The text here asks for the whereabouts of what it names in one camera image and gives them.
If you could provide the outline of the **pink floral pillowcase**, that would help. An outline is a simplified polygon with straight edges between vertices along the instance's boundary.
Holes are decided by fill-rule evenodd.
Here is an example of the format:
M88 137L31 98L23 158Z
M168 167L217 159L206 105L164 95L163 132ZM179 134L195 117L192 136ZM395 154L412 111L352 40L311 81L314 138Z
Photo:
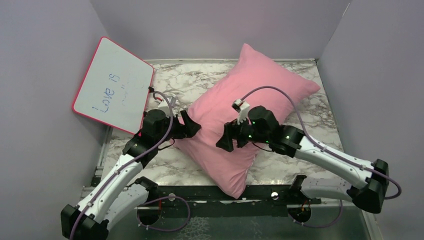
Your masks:
M232 152L216 147L225 123L238 116L233 102L245 97L251 107L263 106L283 123L293 105L319 90L314 81L244 44L237 64L188 108L188 116L201 129L194 137L177 140L174 145L192 158L225 194L237 199L246 188L248 169L259 150L252 144Z

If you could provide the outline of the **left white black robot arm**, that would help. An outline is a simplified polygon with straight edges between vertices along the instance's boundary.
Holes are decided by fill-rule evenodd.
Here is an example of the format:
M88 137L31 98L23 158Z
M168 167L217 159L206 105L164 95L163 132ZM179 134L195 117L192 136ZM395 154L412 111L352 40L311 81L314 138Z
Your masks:
M62 209L62 235L69 240L105 240L110 229L136 207L145 205L150 215L156 214L165 200L159 196L158 184L144 176L130 181L158 154L163 142L192 138L200 129L185 110L177 116L160 109L148 111L108 175L77 205Z

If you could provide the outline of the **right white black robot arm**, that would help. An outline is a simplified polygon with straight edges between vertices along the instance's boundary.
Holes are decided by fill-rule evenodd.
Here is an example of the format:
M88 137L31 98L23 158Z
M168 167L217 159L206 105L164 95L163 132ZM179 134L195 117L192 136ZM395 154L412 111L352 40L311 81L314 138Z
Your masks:
M389 186L389 165L381 159L373 162L353 157L318 142L292 125L279 124L274 114L263 106L224 124L216 147L232 152L248 143L267 144L272 152L315 164L339 178L304 178L288 190L289 199L300 204L306 199L329 198L352 202L359 209L379 214Z

